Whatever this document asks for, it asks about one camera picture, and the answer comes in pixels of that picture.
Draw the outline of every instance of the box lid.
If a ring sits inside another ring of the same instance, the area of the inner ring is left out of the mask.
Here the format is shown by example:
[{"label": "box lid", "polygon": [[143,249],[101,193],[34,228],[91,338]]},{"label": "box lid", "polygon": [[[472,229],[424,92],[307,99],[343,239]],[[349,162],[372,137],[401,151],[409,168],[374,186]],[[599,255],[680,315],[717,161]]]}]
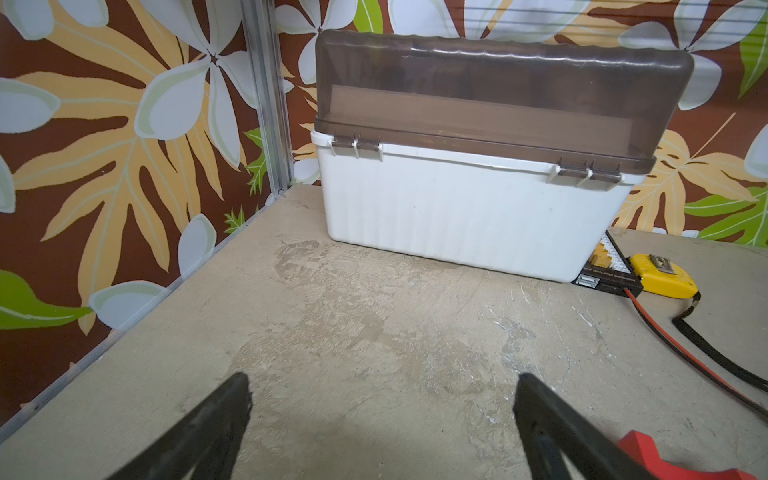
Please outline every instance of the box lid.
[{"label": "box lid", "polygon": [[646,174],[693,70],[684,51],[327,30],[325,134]]}]

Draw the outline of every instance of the floral wallpaper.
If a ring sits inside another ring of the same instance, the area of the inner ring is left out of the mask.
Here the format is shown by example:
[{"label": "floral wallpaper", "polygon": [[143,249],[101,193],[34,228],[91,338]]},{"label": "floral wallpaper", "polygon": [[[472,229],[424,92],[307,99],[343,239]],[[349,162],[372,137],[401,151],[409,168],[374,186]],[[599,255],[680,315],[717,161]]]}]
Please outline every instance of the floral wallpaper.
[{"label": "floral wallpaper", "polygon": [[239,0],[4,0],[0,423],[270,195]]},{"label": "floral wallpaper", "polygon": [[327,28],[548,44],[681,49],[694,72],[657,163],[618,227],[768,247],[766,0],[277,0],[296,178],[319,178],[310,142],[315,41]]}]

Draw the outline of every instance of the black wrist strap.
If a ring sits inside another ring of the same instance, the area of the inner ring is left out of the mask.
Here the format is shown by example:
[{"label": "black wrist strap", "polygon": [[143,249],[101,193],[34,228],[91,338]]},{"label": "black wrist strap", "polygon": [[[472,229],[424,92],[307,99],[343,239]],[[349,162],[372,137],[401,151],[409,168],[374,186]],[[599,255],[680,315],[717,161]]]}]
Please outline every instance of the black wrist strap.
[{"label": "black wrist strap", "polygon": [[717,364],[722,366],[725,370],[733,373],[737,378],[742,379],[744,382],[747,382],[750,385],[763,390],[764,392],[768,392],[768,380],[765,380],[764,378],[759,377],[749,370],[743,369],[736,363],[732,362],[730,359],[728,359],[728,357],[718,352],[715,347],[711,346],[710,343],[704,339],[704,337],[699,335],[699,333],[684,320],[685,317],[689,316],[691,312],[694,311],[694,308],[696,308],[699,300],[701,300],[701,293],[696,292],[696,295],[694,295],[693,304],[691,304],[691,306],[689,306],[688,309],[682,312],[680,315],[674,317],[672,319],[672,324],[675,325],[675,328],[680,330],[680,333],[685,335],[685,338],[689,339],[695,346],[699,347],[699,350],[706,353],[707,356],[717,362]]}]

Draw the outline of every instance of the yellow tape measure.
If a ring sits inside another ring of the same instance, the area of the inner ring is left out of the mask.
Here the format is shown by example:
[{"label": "yellow tape measure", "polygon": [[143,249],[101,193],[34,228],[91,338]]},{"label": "yellow tape measure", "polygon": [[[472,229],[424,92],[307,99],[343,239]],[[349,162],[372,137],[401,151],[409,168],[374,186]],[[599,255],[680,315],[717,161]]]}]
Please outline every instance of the yellow tape measure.
[{"label": "yellow tape measure", "polygon": [[647,292],[672,298],[692,298],[699,291],[688,272],[664,257],[638,253],[629,261]]}]

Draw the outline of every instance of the red object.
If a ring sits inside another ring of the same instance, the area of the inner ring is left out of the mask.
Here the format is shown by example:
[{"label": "red object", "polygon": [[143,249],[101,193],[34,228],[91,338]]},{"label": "red object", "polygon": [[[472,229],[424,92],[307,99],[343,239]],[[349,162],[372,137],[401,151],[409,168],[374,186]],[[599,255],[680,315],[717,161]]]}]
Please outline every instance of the red object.
[{"label": "red object", "polygon": [[757,480],[757,477],[732,468],[724,472],[694,472],[666,463],[659,457],[656,442],[644,433],[632,430],[618,446],[634,461],[660,480]]}]

